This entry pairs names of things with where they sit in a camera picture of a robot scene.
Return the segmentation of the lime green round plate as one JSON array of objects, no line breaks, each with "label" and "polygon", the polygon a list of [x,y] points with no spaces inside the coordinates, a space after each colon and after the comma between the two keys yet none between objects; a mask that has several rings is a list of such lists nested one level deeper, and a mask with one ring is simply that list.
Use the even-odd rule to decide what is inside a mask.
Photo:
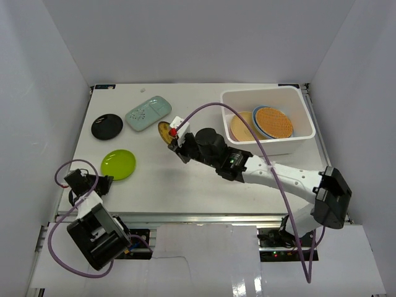
[{"label": "lime green round plate", "polygon": [[112,176],[115,181],[128,178],[136,170],[135,155],[124,149],[108,153],[102,160],[100,170],[104,176]]}]

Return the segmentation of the tan round plate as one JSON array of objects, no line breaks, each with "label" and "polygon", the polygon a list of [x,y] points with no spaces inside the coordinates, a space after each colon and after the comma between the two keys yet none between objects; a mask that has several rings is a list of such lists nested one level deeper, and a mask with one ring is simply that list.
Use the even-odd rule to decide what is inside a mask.
[{"label": "tan round plate", "polygon": [[[240,112],[239,115],[245,120],[245,122],[249,125],[249,127],[254,132],[254,135],[259,140],[265,139],[265,137],[263,137],[261,134],[259,134],[257,129],[254,127],[251,111],[243,111],[243,112]],[[253,137],[250,130],[246,127],[246,125],[242,122],[242,120],[237,115],[233,116],[233,118],[230,122],[230,125],[232,126],[233,134],[237,138],[238,142],[255,141],[255,138]]]}]

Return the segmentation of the yellow black patterned plate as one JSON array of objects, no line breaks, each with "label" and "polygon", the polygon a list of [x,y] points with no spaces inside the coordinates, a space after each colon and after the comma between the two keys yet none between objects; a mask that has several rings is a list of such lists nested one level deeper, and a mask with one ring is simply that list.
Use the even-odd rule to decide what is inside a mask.
[{"label": "yellow black patterned plate", "polygon": [[166,121],[160,121],[157,128],[160,137],[167,145],[170,145],[176,141],[177,131],[174,127],[171,127],[170,123]]}]

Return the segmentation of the blue round plate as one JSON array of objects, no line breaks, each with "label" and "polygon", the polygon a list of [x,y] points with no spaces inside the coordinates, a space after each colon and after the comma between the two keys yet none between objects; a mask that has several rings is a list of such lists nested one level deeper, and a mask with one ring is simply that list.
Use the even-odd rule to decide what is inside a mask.
[{"label": "blue round plate", "polygon": [[263,137],[265,137],[266,139],[273,139],[273,137],[269,136],[268,134],[266,134],[258,125],[257,120],[256,120],[256,114],[257,112],[262,109],[262,108],[266,108],[266,106],[261,105],[258,106],[256,108],[253,109],[252,111],[252,121],[253,121],[253,125],[254,127],[257,129],[257,131],[259,132],[259,134],[261,134]]}]

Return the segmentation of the woven wicker round plate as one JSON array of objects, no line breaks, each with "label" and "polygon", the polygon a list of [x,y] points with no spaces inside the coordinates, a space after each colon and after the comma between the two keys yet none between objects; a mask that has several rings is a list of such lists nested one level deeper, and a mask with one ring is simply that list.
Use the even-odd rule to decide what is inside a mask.
[{"label": "woven wicker round plate", "polygon": [[273,139],[289,138],[293,134],[293,125],[287,115],[275,108],[266,107],[256,114],[259,127]]}]

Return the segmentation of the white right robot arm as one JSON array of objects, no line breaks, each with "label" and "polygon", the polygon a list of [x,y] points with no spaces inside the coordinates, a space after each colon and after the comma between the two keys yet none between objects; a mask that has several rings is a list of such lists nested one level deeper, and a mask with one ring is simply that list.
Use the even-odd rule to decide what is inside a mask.
[{"label": "white right robot arm", "polygon": [[306,233],[323,226],[343,228],[352,196],[340,171],[327,166],[323,171],[306,171],[281,164],[268,165],[251,152],[229,147],[212,128],[197,134],[186,132],[172,139],[172,150],[184,162],[191,160],[210,166],[217,175],[229,181],[259,184],[304,199],[307,205],[289,213],[282,220],[280,241],[295,246]]}]

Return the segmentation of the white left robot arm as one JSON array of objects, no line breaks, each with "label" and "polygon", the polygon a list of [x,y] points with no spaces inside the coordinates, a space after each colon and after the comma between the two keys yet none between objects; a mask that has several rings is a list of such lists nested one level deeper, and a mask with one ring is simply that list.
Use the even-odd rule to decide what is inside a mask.
[{"label": "white left robot arm", "polygon": [[131,247],[131,232],[123,221],[111,215],[103,205],[114,178],[96,177],[85,169],[69,173],[65,182],[71,188],[69,202],[77,207],[77,218],[67,232],[95,270],[101,270]]}]

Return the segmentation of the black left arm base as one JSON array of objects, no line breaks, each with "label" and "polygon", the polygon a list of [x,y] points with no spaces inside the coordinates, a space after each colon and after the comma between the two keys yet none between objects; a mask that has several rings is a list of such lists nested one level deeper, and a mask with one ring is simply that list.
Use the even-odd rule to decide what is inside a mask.
[{"label": "black left arm base", "polygon": [[123,254],[127,260],[150,260],[152,252],[147,247],[150,245],[149,229],[130,229],[131,247]]}]

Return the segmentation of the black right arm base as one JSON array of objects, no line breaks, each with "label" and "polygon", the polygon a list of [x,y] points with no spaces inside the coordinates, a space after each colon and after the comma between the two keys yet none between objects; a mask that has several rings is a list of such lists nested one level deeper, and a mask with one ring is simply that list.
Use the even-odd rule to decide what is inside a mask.
[{"label": "black right arm base", "polygon": [[[288,233],[280,233],[278,229],[259,228],[257,229],[257,239],[259,244],[259,255],[261,262],[299,262],[298,247],[295,237]],[[304,261],[308,261],[311,255],[313,243],[313,231],[305,234],[300,240]],[[315,246],[313,261],[318,261],[319,256]]]}]

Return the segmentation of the white plastic bin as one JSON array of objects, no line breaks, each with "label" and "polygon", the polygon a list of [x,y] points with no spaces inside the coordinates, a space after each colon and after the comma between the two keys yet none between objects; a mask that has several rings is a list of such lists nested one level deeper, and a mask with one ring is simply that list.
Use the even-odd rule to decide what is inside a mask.
[{"label": "white plastic bin", "polygon": [[301,90],[290,86],[252,90],[229,90],[220,101],[240,114],[254,134],[230,110],[222,108],[228,145],[260,155],[255,137],[267,155],[291,154],[316,135],[316,128]]}]

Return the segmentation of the black round plate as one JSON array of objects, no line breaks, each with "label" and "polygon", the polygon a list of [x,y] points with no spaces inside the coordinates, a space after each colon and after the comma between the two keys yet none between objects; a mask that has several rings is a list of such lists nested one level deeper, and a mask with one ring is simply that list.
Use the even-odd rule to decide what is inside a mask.
[{"label": "black round plate", "polygon": [[92,135],[98,140],[111,140],[120,134],[123,121],[117,114],[99,116],[91,126]]}]

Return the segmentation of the pale green rectangular dish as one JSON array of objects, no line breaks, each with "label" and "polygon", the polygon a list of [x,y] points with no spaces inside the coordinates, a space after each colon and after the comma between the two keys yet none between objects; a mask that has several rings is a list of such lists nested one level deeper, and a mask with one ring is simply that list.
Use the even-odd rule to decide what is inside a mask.
[{"label": "pale green rectangular dish", "polygon": [[125,120],[134,131],[141,132],[171,111],[172,106],[166,99],[154,96],[126,113]]}]

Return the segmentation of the blue label sticker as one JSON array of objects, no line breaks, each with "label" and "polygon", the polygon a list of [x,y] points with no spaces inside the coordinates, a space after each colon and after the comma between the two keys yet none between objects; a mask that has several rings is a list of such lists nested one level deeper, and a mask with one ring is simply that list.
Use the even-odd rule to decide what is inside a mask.
[{"label": "blue label sticker", "polygon": [[96,84],[94,87],[95,90],[112,90],[115,88],[115,84]]}]

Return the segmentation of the aluminium table frame rail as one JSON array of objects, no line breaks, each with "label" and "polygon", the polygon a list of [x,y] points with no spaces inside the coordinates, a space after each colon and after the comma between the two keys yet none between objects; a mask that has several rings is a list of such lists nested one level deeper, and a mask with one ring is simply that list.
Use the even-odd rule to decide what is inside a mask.
[{"label": "aluminium table frame rail", "polygon": [[284,214],[264,215],[204,215],[204,214],[119,214],[124,223],[231,223],[279,225]]}]

